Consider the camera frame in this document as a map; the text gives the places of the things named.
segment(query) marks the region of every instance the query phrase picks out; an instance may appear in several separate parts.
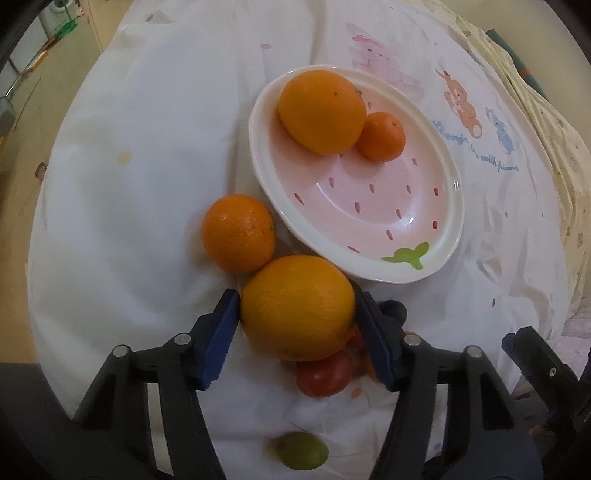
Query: pink plate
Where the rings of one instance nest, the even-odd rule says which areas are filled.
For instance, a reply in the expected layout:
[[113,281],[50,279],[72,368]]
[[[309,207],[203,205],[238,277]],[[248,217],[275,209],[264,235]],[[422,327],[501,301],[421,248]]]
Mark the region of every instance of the pink plate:
[[[277,103],[301,72],[332,70],[361,92],[368,113],[398,117],[402,156],[375,164],[355,147],[321,157],[284,129]],[[464,201],[457,167],[428,118],[391,85],[360,70],[304,67],[268,84],[248,124],[256,177],[290,231],[360,278],[410,283],[439,270],[459,242]]]

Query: large orange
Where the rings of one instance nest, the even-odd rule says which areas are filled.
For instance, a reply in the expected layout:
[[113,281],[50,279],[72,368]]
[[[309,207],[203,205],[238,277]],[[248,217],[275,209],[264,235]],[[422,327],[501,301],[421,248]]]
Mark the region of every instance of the large orange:
[[266,265],[244,287],[241,319],[252,346],[289,361],[341,350],[353,329],[355,295],[332,263],[290,255]]
[[318,155],[352,147],[366,117],[355,85],[327,70],[308,70],[292,78],[281,93],[278,111],[295,141]]

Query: blue cartoon rabbit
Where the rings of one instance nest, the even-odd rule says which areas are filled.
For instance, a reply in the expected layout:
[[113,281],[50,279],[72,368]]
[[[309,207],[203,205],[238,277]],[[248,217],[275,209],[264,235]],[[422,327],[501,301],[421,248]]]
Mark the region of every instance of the blue cartoon rabbit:
[[495,111],[489,108],[486,109],[486,116],[491,123],[496,127],[496,136],[503,147],[505,147],[505,153],[510,154],[513,152],[513,140],[505,130],[505,124],[501,122],[495,115]]

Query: cartoon print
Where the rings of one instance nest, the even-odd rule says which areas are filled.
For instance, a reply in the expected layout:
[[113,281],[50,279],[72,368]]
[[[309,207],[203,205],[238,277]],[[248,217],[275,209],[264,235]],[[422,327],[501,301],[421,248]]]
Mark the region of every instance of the cartoon print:
[[349,47],[353,58],[353,68],[363,70],[388,82],[412,100],[419,100],[423,97],[424,91],[421,83],[402,72],[396,50],[351,23],[347,23],[346,27],[351,34],[351,39],[355,42],[354,47]]
[[505,130],[505,124],[501,122],[495,115],[495,111],[487,108],[486,109],[486,116],[491,121],[491,123],[496,127],[496,136],[499,139],[499,142],[505,148],[505,153],[509,155],[513,152],[513,140],[509,136],[509,134]]
[[474,138],[480,138],[482,136],[482,125],[476,118],[476,110],[468,102],[468,94],[464,90],[464,87],[457,80],[452,79],[445,70],[443,73],[438,70],[436,72],[447,82],[449,92],[443,94],[447,103],[449,103],[453,112],[459,117],[462,125],[468,129],[470,135]]

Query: pink cartoon animal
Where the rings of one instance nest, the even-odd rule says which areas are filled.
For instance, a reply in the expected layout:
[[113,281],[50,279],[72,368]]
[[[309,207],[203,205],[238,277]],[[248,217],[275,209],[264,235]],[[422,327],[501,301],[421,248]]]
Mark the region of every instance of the pink cartoon animal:
[[421,83],[402,72],[398,52],[373,38],[365,30],[351,23],[345,24],[352,35],[354,47],[349,47],[353,59],[353,68],[388,82],[412,100],[423,97]]

